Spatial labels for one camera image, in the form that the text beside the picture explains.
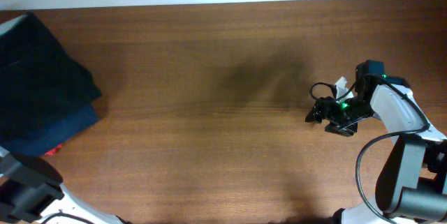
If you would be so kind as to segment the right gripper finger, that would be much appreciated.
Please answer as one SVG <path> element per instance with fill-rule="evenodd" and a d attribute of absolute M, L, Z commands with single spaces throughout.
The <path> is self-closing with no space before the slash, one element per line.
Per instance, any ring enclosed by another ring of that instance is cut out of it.
<path fill-rule="evenodd" d="M 358 131 L 358 123 L 353 121 L 330 121 L 325 132 L 351 137 Z"/>
<path fill-rule="evenodd" d="M 305 117 L 305 122 L 321 124 L 322 120 L 323 120 L 322 105 L 320 103 L 315 103 L 311 111 Z"/>

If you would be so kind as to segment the dark green shorts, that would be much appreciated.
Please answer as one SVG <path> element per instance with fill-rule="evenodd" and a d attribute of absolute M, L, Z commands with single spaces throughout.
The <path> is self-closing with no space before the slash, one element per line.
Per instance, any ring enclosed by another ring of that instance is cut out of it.
<path fill-rule="evenodd" d="M 33 14 L 1 35 L 1 136 L 15 139 L 53 124 L 102 93 Z"/>

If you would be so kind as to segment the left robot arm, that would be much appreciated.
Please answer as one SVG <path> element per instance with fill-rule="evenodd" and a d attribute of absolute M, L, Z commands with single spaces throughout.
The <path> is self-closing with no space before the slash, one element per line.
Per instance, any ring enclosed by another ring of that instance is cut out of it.
<path fill-rule="evenodd" d="M 95 124 L 101 97 L 91 73 L 70 58 L 33 14 L 1 25 L 1 220 L 120 223 L 69 192 L 43 159 Z"/>

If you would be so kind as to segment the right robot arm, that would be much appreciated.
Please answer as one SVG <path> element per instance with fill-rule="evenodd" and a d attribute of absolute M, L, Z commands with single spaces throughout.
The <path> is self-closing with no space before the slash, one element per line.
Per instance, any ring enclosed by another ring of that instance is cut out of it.
<path fill-rule="evenodd" d="M 446 136 L 417 105 L 409 83 L 386 75 L 384 64 L 367 60 L 356 67 L 350 88 L 346 78 L 331 84 L 331 96 L 315 99 L 307 123 L 328 121 L 325 131 L 351 137 L 360 121 L 376 118 L 387 133 L 370 140 L 356 158 L 355 180 L 362 204 L 339 209 L 332 223 L 445 223 Z M 393 149 L 368 198 L 361 185 L 360 167 L 366 151 L 391 139 Z"/>

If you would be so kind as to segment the folded navy blue garment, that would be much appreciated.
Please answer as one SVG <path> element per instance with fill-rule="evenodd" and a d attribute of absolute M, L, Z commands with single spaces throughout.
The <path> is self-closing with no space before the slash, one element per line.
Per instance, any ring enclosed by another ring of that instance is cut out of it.
<path fill-rule="evenodd" d="M 22 137 L 8 140 L 5 135 L 1 135 L 1 147 L 12 153 L 43 156 L 58 144 L 65 143 L 97 122 L 98 116 L 94 108 L 86 105 L 49 126 L 32 130 Z"/>

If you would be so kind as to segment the red cloth under stack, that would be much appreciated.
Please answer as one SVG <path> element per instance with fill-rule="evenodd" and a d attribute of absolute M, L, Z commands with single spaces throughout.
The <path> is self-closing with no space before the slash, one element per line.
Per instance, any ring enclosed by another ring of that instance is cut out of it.
<path fill-rule="evenodd" d="M 58 145 L 57 145 L 56 147 L 54 147 L 53 149 L 47 151 L 47 152 L 45 153 L 45 156 L 53 156 L 53 155 L 57 154 L 63 146 L 64 146 L 63 144 L 58 144 Z"/>

